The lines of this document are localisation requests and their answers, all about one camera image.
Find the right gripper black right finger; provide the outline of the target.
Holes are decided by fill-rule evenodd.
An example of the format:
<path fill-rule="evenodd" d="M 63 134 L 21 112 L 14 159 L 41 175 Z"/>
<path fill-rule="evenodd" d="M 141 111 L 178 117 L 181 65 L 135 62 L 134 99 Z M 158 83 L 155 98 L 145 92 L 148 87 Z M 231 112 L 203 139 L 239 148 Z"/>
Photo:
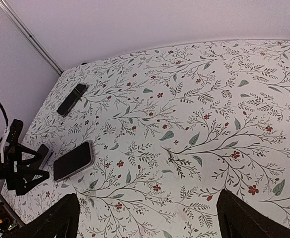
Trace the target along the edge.
<path fill-rule="evenodd" d="M 216 204 L 223 238 L 290 238 L 290 229 L 262 215 L 223 189 Z"/>

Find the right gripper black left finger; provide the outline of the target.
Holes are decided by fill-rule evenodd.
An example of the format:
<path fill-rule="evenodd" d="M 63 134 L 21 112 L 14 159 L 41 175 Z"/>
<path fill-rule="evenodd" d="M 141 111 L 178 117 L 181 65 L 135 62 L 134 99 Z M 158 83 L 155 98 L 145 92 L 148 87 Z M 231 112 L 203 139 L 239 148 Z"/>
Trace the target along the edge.
<path fill-rule="evenodd" d="M 32 222 L 13 231 L 10 238 L 75 238 L 78 233 L 79 201 L 67 194 Z"/>

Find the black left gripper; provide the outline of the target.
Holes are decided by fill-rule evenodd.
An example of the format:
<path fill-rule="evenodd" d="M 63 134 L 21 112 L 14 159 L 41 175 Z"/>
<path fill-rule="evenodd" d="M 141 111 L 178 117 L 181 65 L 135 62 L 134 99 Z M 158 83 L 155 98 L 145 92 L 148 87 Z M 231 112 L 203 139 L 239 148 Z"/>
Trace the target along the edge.
<path fill-rule="evenodd" d="M 6 180 L 7 190 L 15 191 L 17 196 L 22 196 L 30 192 L 40 183 L 47 180 L 50 176 L 48 171 L 38 169 L 38 161 L 41 154 L 25 146 L 13 146 L 5 149 L 4 162 L 0 156 L 0 180 Z M 17 165 L 25 165 L 30 168 L 19 168 Z M 39 176 L 36 179 L 27 181 L 30 176 Z"/>

